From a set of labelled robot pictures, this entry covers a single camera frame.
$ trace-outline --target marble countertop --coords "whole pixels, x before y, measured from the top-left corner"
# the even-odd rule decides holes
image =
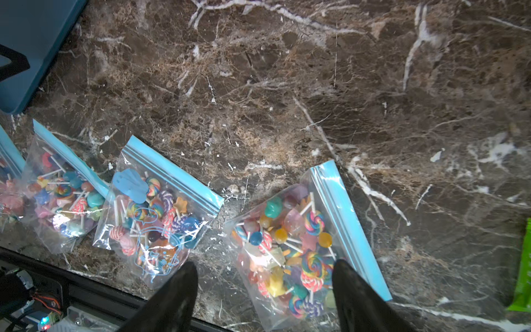
[[[110,181],[131,135],[226,199],[190,256],[197,318],[262,328],[224,221],[335,159],[391,290],[419,331],[520,331],[506,312],[530,213],[531,22],[516,1],[89,0],[23,115]],[[2,246],[134,295],[113,252]],[[338,330],[331,313],[292,331]]]

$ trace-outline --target blue zipper seal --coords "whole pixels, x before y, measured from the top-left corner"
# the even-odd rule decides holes
[[[371,246],[365,237],[336,163],[333,160],[310,168],[312,180],[338,231],[341,244],[356,272],[384,300],[392,300]]]
[[[65,143],[58,140],[43,125],[33,119],[33,130],[51,148],[53,148],[65,161],[67,161],[76,171],[81,173],[87,181],[103,196],[107,197],[109,187],[99,178],[87,164],[82,161]]]
[[[0,156],[4,158],[12,175],[20,177],[26,162],[2,126],[0,126]]]
[[[201,206],[210,217],[215,218],[224,199],[202,184],[195,177],[175,165],[144,142],[131,136],[122,152],[166,181]]]

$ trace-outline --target green package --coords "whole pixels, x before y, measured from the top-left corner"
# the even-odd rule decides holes
[[[531,312],[531,218],[527,218],[526,235],[522,246],[520,272],[516,282],[515,299],[507,308],[511,311]]]

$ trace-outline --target ziploc bag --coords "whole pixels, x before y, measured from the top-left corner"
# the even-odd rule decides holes
[[[6,222],[15,221],[24,213],[24,199],[16,189],[24,164],[24,158],[0,126],[0,231]]]
[[[93,245],[114,250],[158,288],[186,260],[223,198],[135,136],[116,169]]]
[[[527,218],[515,299],[507,310],[531,312],[531,218]]]
[[[69,252],[96,225],[108,187],[43,125],[33,120],[33,129],[20,191],[34,203],[30,225],[43,244]]]
[[[332,271],[339,258],[391,299],[333,161],[228,221],[224,232],[266,331],[333,310]]]

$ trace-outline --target blue tray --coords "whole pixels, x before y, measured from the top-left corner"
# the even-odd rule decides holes
[[[0,110],[28,105],[87,0],[9,0],[0,8],[0,45],[24,55],[30,68],[0,81]],[[0,55],[1,67],[11,61]]]

